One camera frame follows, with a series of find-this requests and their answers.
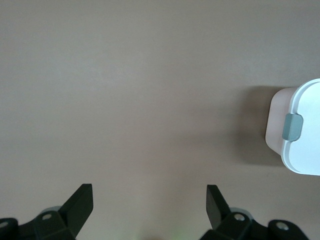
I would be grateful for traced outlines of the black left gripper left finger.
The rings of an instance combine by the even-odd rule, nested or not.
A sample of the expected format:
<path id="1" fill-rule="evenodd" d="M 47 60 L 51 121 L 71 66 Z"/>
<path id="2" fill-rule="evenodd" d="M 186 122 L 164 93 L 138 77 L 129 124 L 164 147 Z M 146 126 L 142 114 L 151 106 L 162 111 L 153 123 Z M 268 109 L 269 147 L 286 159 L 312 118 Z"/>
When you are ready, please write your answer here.
<path id="1" fill-rule="evenodd" d="M 93 211 L 93 187 L 82 184 L 58 209 L 38 215 L 34 220 L 37 240 L 75 240 Z"/>

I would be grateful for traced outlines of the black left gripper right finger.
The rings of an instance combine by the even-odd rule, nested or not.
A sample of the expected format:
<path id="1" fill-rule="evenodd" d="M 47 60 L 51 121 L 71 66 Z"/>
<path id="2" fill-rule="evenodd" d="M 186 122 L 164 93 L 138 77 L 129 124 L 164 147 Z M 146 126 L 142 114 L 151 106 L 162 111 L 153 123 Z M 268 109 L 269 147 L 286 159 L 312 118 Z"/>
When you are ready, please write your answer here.
<path id="1" fill-rule="evenodd" d="M 206 187 L 206 212 L 211 224 L 202 240 L 246 240 L 252 219 L 240 208 L 230 208 L 217 185 Z"/>

